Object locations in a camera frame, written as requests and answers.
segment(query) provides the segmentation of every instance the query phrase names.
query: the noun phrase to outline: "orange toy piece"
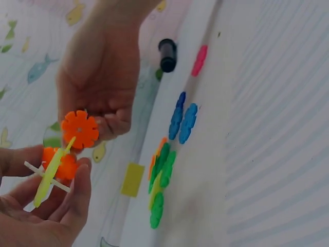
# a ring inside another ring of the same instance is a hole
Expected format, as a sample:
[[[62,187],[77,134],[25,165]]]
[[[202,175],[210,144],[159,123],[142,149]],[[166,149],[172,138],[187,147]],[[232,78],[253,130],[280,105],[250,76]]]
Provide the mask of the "orange toy piece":
[[[76,137],[72,145],[76,149],[91,148],[98,139],[97,123],[85,111],[67,113],[61,127],[67,143]]]
[[[46,170],[52,157],[57,152],[58,148],[52,148],[47,147],[43,150],[43,156],[42,156],[42,166]],[[58,167],[58,170],[55,174],[55,177],[57,179],[63,179],[63,180],[72,180],[74,179],[76,175],[76,171],[78,169],[78,165],[76,163],[75,158],[67,154],[61,159],[61,164]]]
[[[155,158],[156,158],[156,155],[152,155],[152,160],[151,160],[150,167],[149,167],[149,178],[148,178],[149,180],[151,179],[152,169],[155,164]]]
[[[159,148],[158,148],[157,153],[156,153],[157,156],[160,156],[161,149],[162,149],[163,145],[167,142],[167,140],[168,139],[166,137],[162,138],[162,140],[160,142],[160,145],[159,145]]]
[[[152,169],[153,169],[153,166],[155,165],[156,158],[160,156],[160,151],[161,151],[163,145],[167,142],[167,140],[168,139],[166,137],[162,138],[159,148],[156,150],[155,154],[152,156],[152,160],[151,160],[150,167],[149,167],[149,180],[151,179]]]

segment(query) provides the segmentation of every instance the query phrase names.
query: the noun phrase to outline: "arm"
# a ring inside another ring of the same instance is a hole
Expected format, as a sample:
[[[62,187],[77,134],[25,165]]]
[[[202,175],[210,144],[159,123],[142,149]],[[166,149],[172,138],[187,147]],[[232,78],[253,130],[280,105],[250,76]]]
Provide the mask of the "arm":
[[[138,25],[161,0],[97,0],[91,13],[105,25]]]

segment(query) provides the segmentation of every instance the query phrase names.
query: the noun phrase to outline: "yellow sticky note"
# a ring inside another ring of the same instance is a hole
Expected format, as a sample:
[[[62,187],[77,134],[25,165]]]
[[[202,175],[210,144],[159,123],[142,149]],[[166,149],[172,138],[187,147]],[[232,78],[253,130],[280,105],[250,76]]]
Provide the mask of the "yellow sticky note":
[[[163,189],[160,186],[161,175],[162,175],[162,170],[159,172],[159,174],[156,176],[156,178],[153,182],[151,195],[150,195],[150,201],[149,201],[149,210],[152,209],[154,198],[155,198],[156,194],[158,194],[158,192],[163,191]]]
[[[137,197],[140,182],[144,173],[144,166],[130,163],[121,187],[121,194],[129,197]]]

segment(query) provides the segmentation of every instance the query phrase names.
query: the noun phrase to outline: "white wall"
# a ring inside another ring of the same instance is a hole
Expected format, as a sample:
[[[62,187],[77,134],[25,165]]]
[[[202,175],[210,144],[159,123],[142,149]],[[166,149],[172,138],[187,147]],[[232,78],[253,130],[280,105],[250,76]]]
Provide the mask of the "white wall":
[[[329,244],[328,11],[326,0],[237,1],[225,157],[231,247]]]

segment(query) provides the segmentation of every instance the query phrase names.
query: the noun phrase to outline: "black marker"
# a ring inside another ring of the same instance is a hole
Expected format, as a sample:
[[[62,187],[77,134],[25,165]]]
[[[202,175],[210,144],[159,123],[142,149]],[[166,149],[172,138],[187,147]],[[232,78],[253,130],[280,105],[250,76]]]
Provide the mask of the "black marker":
[[[163,72],[170,73],[174,71],[177,63],[177,46],[171,39],[161,40],[159,43],[161,52],[160,67]]]

